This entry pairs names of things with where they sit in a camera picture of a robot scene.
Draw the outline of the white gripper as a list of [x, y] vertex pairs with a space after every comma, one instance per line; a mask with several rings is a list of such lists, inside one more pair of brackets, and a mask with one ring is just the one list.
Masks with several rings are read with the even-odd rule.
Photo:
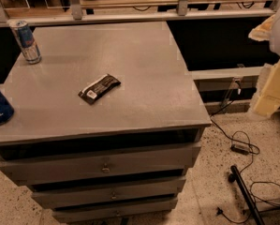
[[[280, 56], [280, 8], [264, 22], [253, 28], [249, 38], [255, 41], [270, 41], [270, 49]], [[271, 116], [280, 107], [280, 63], [272, 66], [269, 77], [260, 91], [254, 112]]]

